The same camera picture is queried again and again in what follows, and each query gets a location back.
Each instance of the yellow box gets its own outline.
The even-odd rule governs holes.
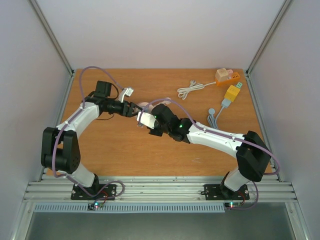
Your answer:
[[[226,91],[224,98],[233,102],[236,99],[236,96],[238,95],[239,92],[240,92],[240,88],[237,88],[236,86],[231,85]]]

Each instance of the gray wall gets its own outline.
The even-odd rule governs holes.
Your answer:
[[[295,0],[252,73],[268,137],[320,239],[320,1]]]
[[[39,177],[42,131],[69,79],[26,0],[0,7],[0,239],[11,235],[28,181]]]
[[[74,69],[158,69],[247,68],[283,0],[38,2]]]

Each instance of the wooden tabletop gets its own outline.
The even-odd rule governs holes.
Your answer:
[[[79,73],[76,71],[64,111],[67,119],[80,105]],[[109,69],[123,86],[134,92],[127,101],[136,104],[170,97],[183,105],[193,119],[208,125],[208,109],[219,111],[229,85],[206,86],[191,92],[186,100],[178,98],[177,89],[188,87],[191,80],[207,84],[214,81],[216,69]],[[219,129],[232,133],[257,132],[260,128],[249,89],[241,69],[243,83],[240,93],[218,119]],[[98,69],[87,70],[82,79],[85,95],[94,91],[98,80],[111,80]],[[170,109],[179,117],[186,115],[174,104]],[[99,118],[107,119],[103,113]],[[224,176],[237,166],[228,154],[203,145],[176,142],[168,135],[148,134],[138,127],[136,119],[115,115],[110,120],[94,120],[79,138],[81,162],[98,176]]]

